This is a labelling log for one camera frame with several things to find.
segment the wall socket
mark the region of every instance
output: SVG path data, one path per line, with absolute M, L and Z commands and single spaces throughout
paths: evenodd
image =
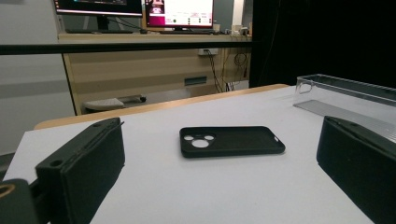
M 198 49 L 198 55 L 209 55 L 206 49 Z M 216 55 L 219 53 L 219 49 L 208 49 L 212 55 Z

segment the wooden table edge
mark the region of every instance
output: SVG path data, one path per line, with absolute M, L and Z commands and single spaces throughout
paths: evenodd
M 80 115 L 80 116 L 75 116 L 75 117 L 68 117 L 68 118 L 62 118 L 62 119 L 51 119 L 51 120 L 46 120 L 46 121 L 38 123 L 35 126 L 35 130 L 58 127 L 58 126 L 74 124 L 74 123 L 81 123 L 81 122 L 98 120 L 98 119 L 115 118 L 115 117 L 119 117 L 119 116 L 144 113 L 144 112 L 165 109 L 165 108 L 170 108 L 170 107 L 175 107 L 175 106 L 180 106 L 180 105 L 189 105 L 189 104 L 194 104 L 194 103 L 199 103 L 199 102 L 204 102 L 204 101 L 217 100 L 217 99 L 231 97 L 231 96 L 245 95 L 245 94 L 251 94 L 251 93 L 256 93 L 256 92 L 261 92 L 261 91 L 271 91 L 271 90 L 276 90 L 276 89 L 285 88 L 285 87 L 288 87 L 288 85 L 274 84 L 274 85 L 256 87 L 256 88 L 251 88 L 251 89 L 245 89 L 245 90 L 241 90 L 241 91 L 228 91 L 228 92 L 223 92 L 223 93 L 191 97 L 191 98 L 187 98 L 187 99 L 163 102 L 163 103 L 152 104 L 152 105 L 141 105 L 141 106 L 135 106 L 135 107 L 129 107 L 129 108 L 123 108 L 123 109 L 117 109 L 117 110 L 109 110 L 109 111 L 99 112 L 99 113 L 94 113 L 94 114 Z

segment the monitor screen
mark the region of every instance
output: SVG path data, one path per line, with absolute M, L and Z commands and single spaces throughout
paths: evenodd
M 53 0 L 57 14 L 142 17 L 141 0 Z
M 147 27 L 209 28 L 214 0 L 145 0 Z

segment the transparent acrylic container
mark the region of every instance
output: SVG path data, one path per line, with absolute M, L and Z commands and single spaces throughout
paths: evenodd
M 396 143 L 396 89 L 321 74 L 297 77 L 294 106 L 353 121 Z

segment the white tabletop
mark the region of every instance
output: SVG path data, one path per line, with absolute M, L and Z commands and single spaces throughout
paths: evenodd
M 372 223 L 316 161 L 323 117 L 292 106 L 294 87 L 121 117 L 126 162 L 92 223 Z M 35 166 L 92 122 L 24 135 L 6 179 Z M 185 159 L 192 126 L 266 126 L 281 155 Z

